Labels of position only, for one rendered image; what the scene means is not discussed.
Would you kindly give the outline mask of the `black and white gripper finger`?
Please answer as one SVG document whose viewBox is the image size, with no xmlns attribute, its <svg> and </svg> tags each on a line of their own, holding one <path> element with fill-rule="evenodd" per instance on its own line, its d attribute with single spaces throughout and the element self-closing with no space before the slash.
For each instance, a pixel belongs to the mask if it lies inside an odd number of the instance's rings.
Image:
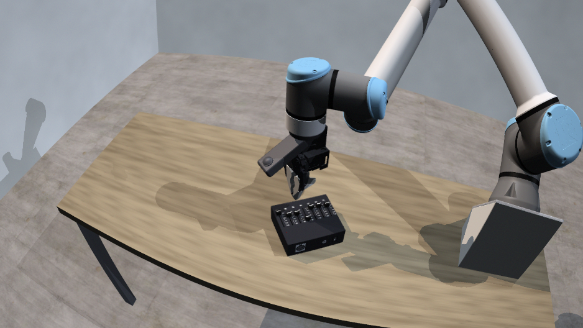
<svg viewBox="0 0 583 328">
<path fill-rule="evenodd" d="M 295 187 L 293 188 L 293 197 L 295 200 L 299 199 L 304 190 L 316 181 L 316 178 L 311 178 L 310 173 L 301 166 L 301 174 L 294 176 Z"/>
<path fill-rule="evenodd" d="M 285 175 L 287 177 L 290 193 L 292 195 L 293 188 L 295 187 L 294 176 L 297 176 L 297 175 L 294 173 L 294 171 L 287 164 L 284 166 L 284 169 L 285 169 Z"/>
</svg>

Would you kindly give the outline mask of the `dark grey lighting desk panel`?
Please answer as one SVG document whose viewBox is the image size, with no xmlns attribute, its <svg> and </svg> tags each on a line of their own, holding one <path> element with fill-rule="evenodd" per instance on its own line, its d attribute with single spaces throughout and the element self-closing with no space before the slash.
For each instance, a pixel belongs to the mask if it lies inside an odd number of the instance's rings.
<svg viewBox="0 0 583 328">
<path fill-rule="evenodd" d="M 287 256 L 341 243 L 346 231 L 326 194 L 271 206 L 271 220 Z"/>
</svg>

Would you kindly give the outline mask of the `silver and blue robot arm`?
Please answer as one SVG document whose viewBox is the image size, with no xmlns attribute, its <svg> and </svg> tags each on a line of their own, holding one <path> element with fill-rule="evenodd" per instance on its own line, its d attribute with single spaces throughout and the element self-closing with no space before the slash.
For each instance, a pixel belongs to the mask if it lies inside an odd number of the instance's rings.
<svg viewBox="0 0 583 328">
<path fill-rule="evenodd" d="M 286 77 L 287 130 L 301 137 L 322 133 L 327 109 L 342 111 L 355 132 L 373 130 L 385 117 L 386 104 L 436 11 L 447 1 L 411 0 L 365 75 L 331 69 L 320 58 L 291 62 Z M 489 202 L 499 200 L 540 213 L 541 173 L 565 167 L 578 157 L 583 145 L 581 122 L 547 91 L 496 0 L 457 2 L 487 47 L 517 107 L 516 117 L 506 126 L 498 183 Z M 289 135 L 257 163 L 272 177 L 307 147 L 306 141 Z"/>
</svg>

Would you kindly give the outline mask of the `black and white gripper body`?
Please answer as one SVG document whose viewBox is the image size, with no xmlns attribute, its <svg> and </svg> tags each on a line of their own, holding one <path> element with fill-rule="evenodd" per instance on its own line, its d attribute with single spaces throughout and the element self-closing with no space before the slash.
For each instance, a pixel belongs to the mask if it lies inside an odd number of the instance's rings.
<svg viewBox="0 0 583 328">
<path fill-rule="evenodd" d="M 301 137 L 289 132 L 293 138 L 306 141 L 308 144 L 308 147 L 304 149 L 304 151 L 302 151 L 294 159 L 287 163 L 287 165 L 294 171 L 296 175 L 301 174 L 301 166 L 303 166 L 307 172 L 316 170 L 318 168 L 322 170 L 328 167 L 330 150 L 326 147 L 327 131 L 328 127 L 325 125 L 325 129 L 322 133 L 312 137 Z"/>
</svg>

